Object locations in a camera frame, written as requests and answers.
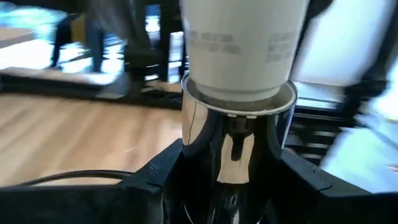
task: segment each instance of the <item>wooden floor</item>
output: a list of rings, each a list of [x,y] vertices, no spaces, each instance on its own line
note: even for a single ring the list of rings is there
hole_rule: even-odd
[[[83,169],[135,171],[181,137],[179,111],[0,96],[0,185]],[[109,183],[102,179],[51,184]]]

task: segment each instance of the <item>black cable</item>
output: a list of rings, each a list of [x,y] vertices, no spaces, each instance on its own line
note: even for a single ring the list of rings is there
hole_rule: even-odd
[[[121,171],[121,170],[79,170],[79,171],[65,172],[62,174],[50,175],[35,180],[30,180],[21,184],[17,184],[17,186],[30,186],[30,185],[42,184],[45,182],[51,182],[55,180],[81,178],[81,177],[96,177],[96,178],[123,180],[124,178],[132,174],[133,172]]]

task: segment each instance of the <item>white wall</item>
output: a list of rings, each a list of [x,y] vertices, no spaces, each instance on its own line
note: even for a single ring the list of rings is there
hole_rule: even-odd
[[[293,79],[345,86],[374,60],[396,0],[335,0],[310,24]]]

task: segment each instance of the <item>hardwood floor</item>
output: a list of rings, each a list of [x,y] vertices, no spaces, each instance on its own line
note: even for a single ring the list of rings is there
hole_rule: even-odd
[[[181,137],[179,111],[0,96],[0,185],[71,170],[135,171]],[[74,179],[51,184],[110,183]]]

